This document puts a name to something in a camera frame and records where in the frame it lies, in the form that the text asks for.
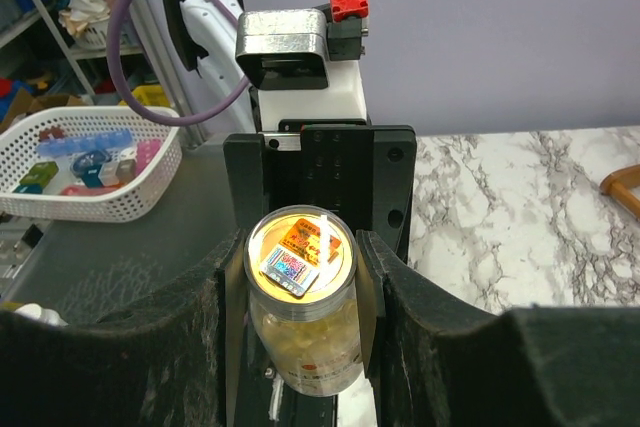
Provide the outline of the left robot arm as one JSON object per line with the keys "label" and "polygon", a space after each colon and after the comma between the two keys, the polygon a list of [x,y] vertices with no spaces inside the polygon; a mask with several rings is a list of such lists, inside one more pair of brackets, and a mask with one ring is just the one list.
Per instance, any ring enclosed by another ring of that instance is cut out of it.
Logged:
{"label": "left robot arm", "polygon": [[246,11],[243,0],[163,0],[184,67],[232,106],[240,130],[223,145],[238,226],[309,204],[352,230],[409,251],[417,141],[406,125],[374,125],[359,60],[366,0]]}

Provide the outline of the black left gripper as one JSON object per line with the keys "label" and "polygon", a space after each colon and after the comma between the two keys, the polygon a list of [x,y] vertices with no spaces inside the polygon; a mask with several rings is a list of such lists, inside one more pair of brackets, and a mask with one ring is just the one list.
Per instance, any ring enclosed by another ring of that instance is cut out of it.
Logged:
{"label": "black left gripper", "polygon": [[293,205],[336,214],[352,231],[377,233],[407,260],[416,133],[408,125],[284,120],[277,132],[223,143],[235,220],[250,230]]}

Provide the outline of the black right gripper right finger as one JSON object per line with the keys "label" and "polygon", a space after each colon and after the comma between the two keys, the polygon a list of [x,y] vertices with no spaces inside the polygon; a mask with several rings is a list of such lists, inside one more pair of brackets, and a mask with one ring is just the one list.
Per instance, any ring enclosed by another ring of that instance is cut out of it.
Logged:
{"label": "black right gripper right finger", "polygon": [[362,356],[382,426],[635,426],[635,308],[476,308],[356,235]]}

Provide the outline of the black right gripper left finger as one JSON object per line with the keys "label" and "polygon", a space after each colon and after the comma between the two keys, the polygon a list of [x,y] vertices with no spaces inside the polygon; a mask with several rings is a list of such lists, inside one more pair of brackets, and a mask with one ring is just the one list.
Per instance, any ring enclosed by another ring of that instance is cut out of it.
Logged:
{"label": "black right gripper left finger", "polygon": [[4,426],[228,426],[245,234],[92,324],[1,313]]}

